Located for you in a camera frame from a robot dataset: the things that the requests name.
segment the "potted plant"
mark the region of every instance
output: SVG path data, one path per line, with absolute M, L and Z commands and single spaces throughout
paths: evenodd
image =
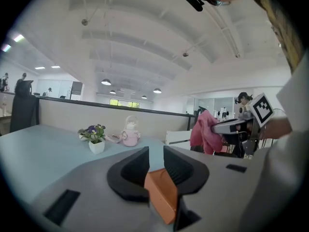
M 85 132 L 85 137 L 89 141 L 89 148 L 94 154 L 99 154 L 105 148 L 105 126 L 97 124 L 96 126 L 89 126 Z
M 84 129 L 80 129 L 78 130 L 78 135 L 79 135 L 79 139 L 82 140 L 82 141 L 87 141 L 88 138 L 85 136 L 87 130 L 84 130 Z

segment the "orange block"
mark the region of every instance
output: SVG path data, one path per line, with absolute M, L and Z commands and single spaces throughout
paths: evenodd
M 144 187 L 149 191 L 150 201 L 164 222 L 173 223 L 177 210 L 177 187 L 166 169 L 149 172 Z

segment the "black cap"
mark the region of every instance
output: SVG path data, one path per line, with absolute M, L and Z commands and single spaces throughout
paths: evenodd
M 244 97 L 244 98 L 247 98 L 248 97 L 248 94 L 246 92 L 241 92 L 239 95 L 238 95 L 238 102 L 237 103 L 241 103 L 240 99 Z

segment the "light blue tabletop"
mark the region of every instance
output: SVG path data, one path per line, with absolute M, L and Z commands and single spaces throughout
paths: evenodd
M 164 168 L 163 145 L 158 139 L 143 136 L 135 147 L 107 141 L 104 152 L 95 155 L 77 133 L 38 125 L 0 137 L 1 170 L 15 195 L 31 203 L 75 167 L 124 151 L 149 146 L 149 171 Z

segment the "pink towel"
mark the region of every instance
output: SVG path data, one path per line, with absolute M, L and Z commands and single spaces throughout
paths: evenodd
M 211 126 L 217 124 L 218 121 L 205 110 L 198 116 L 197 123 L 194 125 L 191 137 L 190 146 L 203 145 L 204 153 L 212 155 L 213 152 L 222 150 L 221 136 L 211 132 Z

